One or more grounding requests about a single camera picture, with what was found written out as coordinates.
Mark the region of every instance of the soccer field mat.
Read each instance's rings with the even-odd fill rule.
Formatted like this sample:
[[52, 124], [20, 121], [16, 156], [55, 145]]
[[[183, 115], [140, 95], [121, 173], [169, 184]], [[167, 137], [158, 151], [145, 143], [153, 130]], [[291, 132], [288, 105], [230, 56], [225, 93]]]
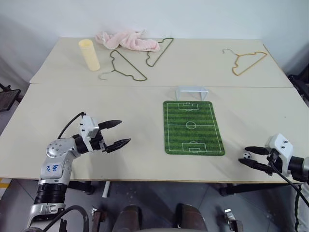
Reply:
[[173, 155], [225, 154], [210, 101], [165, 101], [165, 151]]

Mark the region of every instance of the plastic cup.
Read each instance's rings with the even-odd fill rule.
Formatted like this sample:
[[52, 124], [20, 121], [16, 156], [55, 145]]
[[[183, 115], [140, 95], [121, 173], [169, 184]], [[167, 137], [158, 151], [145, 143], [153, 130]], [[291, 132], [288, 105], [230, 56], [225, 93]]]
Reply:
[[79, 48], [83, 54], [86, 61], [88, 69], [91, 71], [97, 71], [100, 69], [100, 63], [98, 62], [98, 57], [93, 46], [93, 42], [89, 39], [80, 40], [78, 42]]

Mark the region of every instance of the table leg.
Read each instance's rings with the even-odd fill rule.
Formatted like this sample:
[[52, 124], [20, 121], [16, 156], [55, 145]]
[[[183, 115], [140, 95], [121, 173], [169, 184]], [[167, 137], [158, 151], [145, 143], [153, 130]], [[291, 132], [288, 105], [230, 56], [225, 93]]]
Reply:
[[257, 191], [262, 189], [271, 189], [281, 186], [286, 186], [288, 184], [241, 184], [241, 185], [235, 185], [235, 186], [227, 186], [225, 188], [220, 188], [219, 192], [221, 196], [227, 196], [232, 195], [236, 193], [242, 193], [242, 192], [250, 192], [250, 191]]
[[103, 198], [107, 198], [107, 196], [108, 196], [108, 191], [110, 190], [110, 184], [111, 184], [110, 181], [106, 181], [106, 182], [105, 182], [105, 187], [104, 187], [104, 191], [103, 191], [103, 194], [102, 194], [102, 197], [103, 197]]
[[95, 191], [95, 187], [91, 185], [91, 181], [70, 181], [68, 188], [83, 191], [87, 195], [91, 195]]

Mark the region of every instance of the clothes hanger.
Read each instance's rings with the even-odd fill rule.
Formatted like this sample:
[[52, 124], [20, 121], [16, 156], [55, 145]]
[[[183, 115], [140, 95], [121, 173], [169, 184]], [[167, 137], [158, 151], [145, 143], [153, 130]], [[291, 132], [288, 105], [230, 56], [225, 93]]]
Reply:
[[155, 62], [154, 62], [153, 64], [149, 64], [149, 63], [148, 63], [148, 60], [150, 59], [150, 55], [149, 55], [150, 52], [147, 52], [148, 58], [146, 59], [146, 64], [147, 64], [148, 66], [153, 67], [153, 66], [157, 63], [157, 61], [161, 58], [161, 56], [163, 55], [163, 53], [165, 53], [166, 49], [167, 49], [167, 48], [170, 46], [170, 44], [174, 41], [174, 38], [170, 38], [170, 37], [164, 38], [161, 42], [159, 42], [159, 44], [160, 44], [160, 43], [163, 43], [164, 40], [171, 40], [171, 41], [169, 42], [169, 44], [167, 45], [167, 47], [163, 50], [163, 52], [161, 53], [161, 55], [159, 55], [159, 57], [155, 60]]
[[[114, 52], [118, 53], [123, 59], [125, 59], [125, 61], [126, 61], [127, 63], [129, 63], [136, 71], [138, 71], [138, 72], [144, 77], [144, 79], [138, 80], [138, 79], [135, 79], [133, 75], [127, 75], [127, 74], [125, 74], [125, 73], [123, 73], [123, 72], [118, 71], [118, 70], [116, 69], [116, 67], [115, 67], [115, 64], [114, 64], [115, 57], [112, 56], [112, 54], [113, 54]], [[110, 72], [103, 72], [103, 73], [101, 73], [101, 74], [98, 76], [98, 78], [99, 78], [100, 80], [102, 80], [102, 81], [107, 81], [107, 79], [102, 79], [102, 76], [105, 75], [105, 74], [112, 73], [112, 72], [117, 72], [117, 73], [120, 73], [120, 74], [122, 74], [122, 75], [124, 75], [124, 76], [130, 76], [130, 77], [132, 77], [132, 79], [133, 79], [134, 81], [146, 81], [146, 80], [147, 80], [147, 77], [146, 77], [140, 70], [138, 70], [127, 58], [125, 58], [125, 57], [124, 57], [120, 52], [118, 52], [117, 50], [113, 50], [113, 51], [110, 53], [110, 57], [112, 58], [112, 68], [113, 68], [113, 70], [111, 70]]]
[[[232, 68], [232, 72], [233, 72], [233, 74], [234, 75], [236, 75], [236, 76], [240, 76], [240, 75], [242, 75], [245, 71], [247, 71], [249, 68], [251, 68], [252, 66], [254, 66], [256, 63], [258, 63], [260, 60], [262, 60], [265, 56], [267, 56], [267, 53], [265, 53], [265, 52], [260, 52], [260, 51], [258, 51], [258, 52], [254, 52], [254, 53], [247, 53], [247, 54], [242, 54], [242, 55], [239, 55], [239, 54], [236, 54], [235, 52], [233, 52], [233, 50], [232, 49], [229, 49], [229, 48], [225, 48], [225, 49], [223, 49], [222, 50], [222, 53], [224, 54], [225, 53], [225, 50], [229, 50], [232, 54], [234, 54], [235, 56], [237, 56], [237, 58], [236, 58], [236, 60], [235, 60], [235, 62], [234, 62], [234, 64], [235, 64], [235, 66]], [[244, 57], [244, 56], [247, 56], [247, 55], [256, 55], [256, 54], [258, 54], [258, 53], [262, 53], [262, 54], [264, 54], [261, 58], [259, 58], [256, 62], [254, 62], [252, 65], [250, 65], [248, 68], [246, 68], [244, 71], [242, 71], [242, 72], [240, 72], [240, 73], [236, 73], [235, 72], [235, 68], [237, 68], [238, 67], [238, 60], [239, 60], [239, 58], [240, 57]]]

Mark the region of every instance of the white wall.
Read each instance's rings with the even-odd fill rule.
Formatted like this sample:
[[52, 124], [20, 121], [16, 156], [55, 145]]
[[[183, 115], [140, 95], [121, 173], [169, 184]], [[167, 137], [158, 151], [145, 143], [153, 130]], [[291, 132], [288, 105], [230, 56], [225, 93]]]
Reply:
[[261, 39], [287, 73], [309, 60], [309, 0], [10, 0], [0, 3], [0, 81], [26, 81], [58, 36]]

